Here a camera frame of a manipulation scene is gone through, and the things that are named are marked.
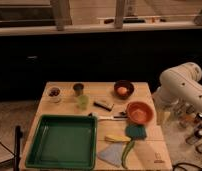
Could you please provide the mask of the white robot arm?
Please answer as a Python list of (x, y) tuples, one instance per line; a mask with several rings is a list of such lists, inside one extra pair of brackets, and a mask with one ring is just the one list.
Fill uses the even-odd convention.
[(201, 78), (202, 69), (194, 62), (168, 68), (160, 74), (160, 86), (152, 94), (158, 125), (163, 124), (165, 113), (179, 104), (189, 103), (202, 112)]

